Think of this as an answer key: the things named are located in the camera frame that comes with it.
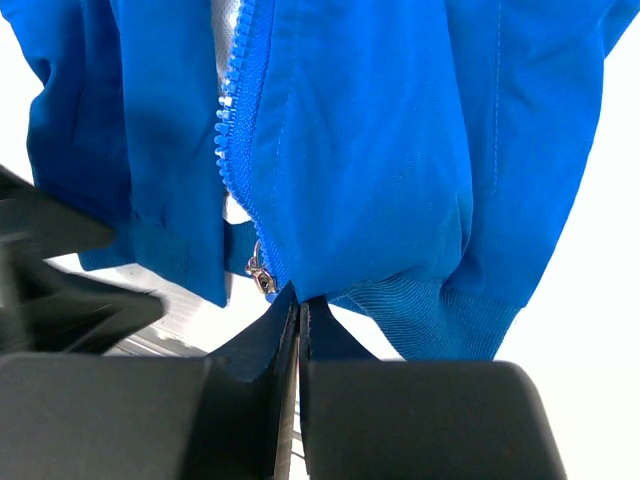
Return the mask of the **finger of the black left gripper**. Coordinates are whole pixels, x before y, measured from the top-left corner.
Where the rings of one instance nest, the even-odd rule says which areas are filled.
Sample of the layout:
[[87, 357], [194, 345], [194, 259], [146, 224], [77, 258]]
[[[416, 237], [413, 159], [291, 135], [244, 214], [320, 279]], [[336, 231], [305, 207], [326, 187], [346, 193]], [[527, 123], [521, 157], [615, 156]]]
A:
[[1, 251], [1, 352], [104, 354], [164, 315], [163, 301]]
[[29, 238], [40, 250], [107, 247], [114, 232], [1, 167], [1, 236]]

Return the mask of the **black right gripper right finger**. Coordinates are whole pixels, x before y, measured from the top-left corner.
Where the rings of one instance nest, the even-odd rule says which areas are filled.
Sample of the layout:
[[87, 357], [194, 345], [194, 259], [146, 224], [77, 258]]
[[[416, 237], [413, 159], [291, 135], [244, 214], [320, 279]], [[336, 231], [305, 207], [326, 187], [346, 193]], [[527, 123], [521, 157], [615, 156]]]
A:
[[300, 308], [300, 422], [313, 479], [562, 479], [541, 397], [508, 362], [383, 361], [323, 299]]

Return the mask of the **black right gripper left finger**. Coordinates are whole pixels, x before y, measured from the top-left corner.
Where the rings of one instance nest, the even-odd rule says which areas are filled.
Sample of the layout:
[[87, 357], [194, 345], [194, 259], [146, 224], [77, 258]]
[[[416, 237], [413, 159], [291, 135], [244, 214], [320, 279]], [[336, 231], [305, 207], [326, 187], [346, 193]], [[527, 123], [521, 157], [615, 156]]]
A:
[[203, 357], [12, 354], [1, 361], [5, 479], [285, 479], [298, 303]]

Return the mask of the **blue white red jacket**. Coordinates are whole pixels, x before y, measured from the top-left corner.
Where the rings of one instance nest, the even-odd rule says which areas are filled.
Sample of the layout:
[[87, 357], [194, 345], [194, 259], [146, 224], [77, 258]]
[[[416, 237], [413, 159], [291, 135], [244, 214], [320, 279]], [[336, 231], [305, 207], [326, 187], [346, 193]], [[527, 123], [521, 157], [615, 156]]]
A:
[[5, 1], [35, 183], [211, 301], [227, 273], [492, 359], [534, 293], [635, 1]]

